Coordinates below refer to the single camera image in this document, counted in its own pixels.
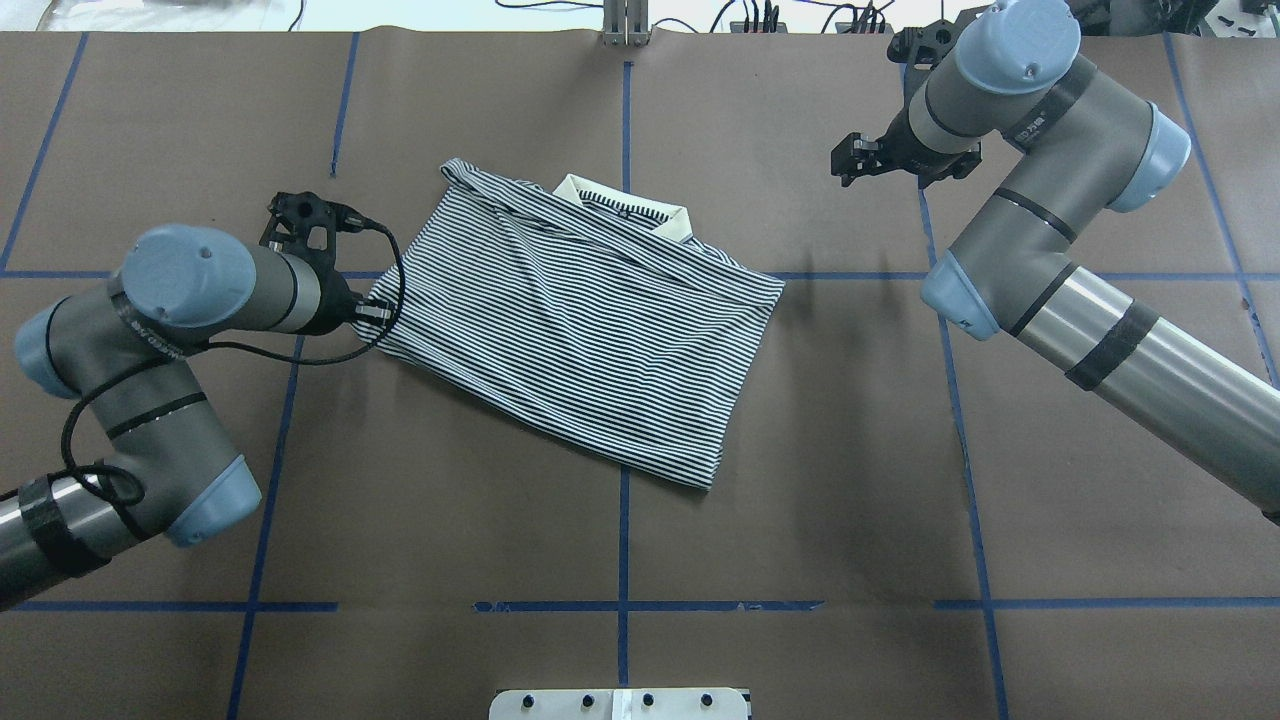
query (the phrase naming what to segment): folded garment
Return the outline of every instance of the folded garment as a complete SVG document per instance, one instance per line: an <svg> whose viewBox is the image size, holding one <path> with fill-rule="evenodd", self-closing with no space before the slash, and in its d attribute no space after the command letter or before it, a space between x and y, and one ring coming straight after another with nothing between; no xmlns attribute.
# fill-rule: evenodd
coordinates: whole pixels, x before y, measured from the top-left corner
<svg viewBox="0 0 1280 720"><path fill-rule="evenodd" d="M568 176L556 192L460 159L404 255L380 345L552 436L709 488L782 281L689 213ZM371 295L396 297L397 270ZM370 340L375 332L357 324Z"/></svg>

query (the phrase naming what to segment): white mounting plate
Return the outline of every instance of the white mounting plate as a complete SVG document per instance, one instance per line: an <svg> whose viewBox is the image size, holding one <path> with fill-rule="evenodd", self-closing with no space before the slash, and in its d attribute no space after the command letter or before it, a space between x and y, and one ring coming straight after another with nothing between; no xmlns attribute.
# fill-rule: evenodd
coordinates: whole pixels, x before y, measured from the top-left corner
<svg viewBox="0 0 1280 720"><path fill-rule="evenodd" d="M712 703L704 705L703 696ZM489 720L750 720L748 697L733 688L503 691L489 706ZM526 698L532 698L527 707Z"/></svg>

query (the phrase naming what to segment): striped fabric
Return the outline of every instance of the striped fabric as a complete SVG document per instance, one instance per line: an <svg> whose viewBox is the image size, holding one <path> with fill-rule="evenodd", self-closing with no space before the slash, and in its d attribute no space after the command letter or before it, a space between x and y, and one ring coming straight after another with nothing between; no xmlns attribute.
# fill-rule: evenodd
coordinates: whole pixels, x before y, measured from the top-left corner
<svg viewBox="0 0 1280 720"><path fill-rule="evenodd" d="M460 159L440 172L449 188L404 255L381 350L552 436L709 488L783 283L694 238L684 208L573 176L550 193ZM371 295L396 284L392 268Z"/></svg>

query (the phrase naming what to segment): blue joint cap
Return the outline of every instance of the blue joint cap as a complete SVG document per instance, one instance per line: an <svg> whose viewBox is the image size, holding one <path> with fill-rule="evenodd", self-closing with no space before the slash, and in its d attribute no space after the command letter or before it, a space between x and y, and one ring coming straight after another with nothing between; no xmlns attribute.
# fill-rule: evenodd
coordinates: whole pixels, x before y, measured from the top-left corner
<svg viewBox="0 0 1280 720"><path fill-rule="evenodd" d="M243 520L261 500L244 456L238 455L164 534L178 547L191 547Z"/></svg>
<svg viewBox="0 0 1280 720"><path fill-rule="evenodd" d="M147 318L205 328L244 306L257 270L248 249L225 232L170 224L142 233L120 279L129 302Z"/></svg>
<svg viewBox="0 0 1280 720"><path fill-rule="evenodd" d="M996 0L960 33L952 55L975 87L1025 95L1052 86L1080 51L1080 24L1062 0Z"/></svg>
<svg viewBox="0 0 1280 720"><path fill-rule="evenodd" d="M924 278L920 299L937 310L938 315L978 340L987 340L1000 331L996 316L950 250Z"/></svg>
<svg viewBox="0 0 1280 720"><path fill-rule="evenodd" d="M73 400L79 397L79 393L67 387L63 378L58 375L58 370L54 369L54 359L49 356L49 324L63 300L45 307L18 328L18 336L13 340L13 351L18 356L22 374L31 378L49 395Z"/></svg>
<svg viewBox="0 0 1280 720"><path fill-rule="evenodd" d="M1116 213L1137 210L1160 195L1161 190L1174 182L1192 154L1192 138L1187 131L1165 117L1155 102L1148 105L1151 105L1151 135L1147 137L1147 149L1142 152L1142 161L1138 163L1129 184L1107 205Z"/></svg>

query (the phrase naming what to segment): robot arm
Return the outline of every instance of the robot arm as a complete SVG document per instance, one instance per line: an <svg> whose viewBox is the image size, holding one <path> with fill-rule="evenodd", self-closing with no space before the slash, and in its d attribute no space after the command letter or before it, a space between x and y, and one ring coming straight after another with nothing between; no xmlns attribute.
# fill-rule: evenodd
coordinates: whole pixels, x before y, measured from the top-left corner
<svg viewBox="0 0 1280 720"><path fill-rule="evenodd" d="M339 231L385 228L312 193L280 193L271 213L253 247L212 228L148 231L111 278L19 329L23 372L54 396L81 398L78 409L87 404L114 454L0 500L0 610L161 532L189 547L257 507L244 456L184 361L215 333L393 322L390 306L361 300L334 270ZM308 246L312 229L325 231L324 247ZM64 460L69 442L67 433Z"/></svg>
<svg viewBox="0 0 1280 720"><path fill-rule="evenodd" d="M845 184L964 177L992 129L1025 156L938 259L927 304L1005 331L1280 524L1280 392L1068 258L1101 210L1135 210L1187 161L1187 133L1078 54L1061 0L997 0L876 142L832 151Z"/></svg>

